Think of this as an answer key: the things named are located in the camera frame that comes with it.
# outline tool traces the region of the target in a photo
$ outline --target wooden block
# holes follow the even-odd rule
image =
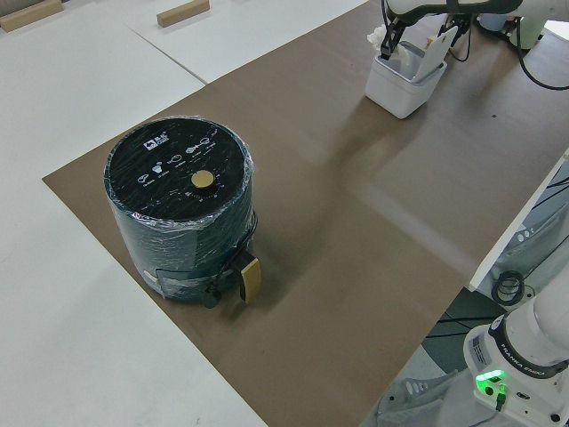
[[[174,7],[169,11],[159,13],[156,17],[158,18],[158,25],[160,25],[160,27],[168,27],[181,20],[186,20],[187,18],[209,10],[209,0],[193,0],[192,2]]]
[[[21,11],[10,13],[0,18],[0,27],[4,31],[13,31],[16,28],[31,24],[37,20],[41,20],[46,16],[61,12],[63,5],[61,0],[44,0],[42,3],[34,4]]]

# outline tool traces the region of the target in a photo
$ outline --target white bin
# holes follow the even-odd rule
[[[399,44],[405,50],[389,60],[375,57],[365,86],[365,95],[398,118],[405,118],[424,104],[445,72],[446,62],[422,80],[414,82],[425,52],[408,42]]]

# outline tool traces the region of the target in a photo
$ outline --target white tabletop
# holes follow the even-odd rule
[[[158,27],[180,3],[0,30],[0,425],[265,425],[41,178],[363,1],[212,0]]]

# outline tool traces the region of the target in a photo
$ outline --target cable connector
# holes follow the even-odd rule
[[[496,410],[498,412],[501,411],[501,408],[506,403],[506,384],[500,384],[500,392],[498,393],[498,397],[496,398]]]

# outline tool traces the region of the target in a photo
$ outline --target brand logo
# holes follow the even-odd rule
[[[142,145],[144,146],[145,149],[147,149],[148,151],[151,151],[152,149],[155,149],[160,144],[164,144],[169,139],[170,138],[168,138],[168,135],[166,134],[166,132],[162,132],[162,133],[160,133],[160,136],[157,136],[151,140],[148,140],[148,141],[144,142]]]

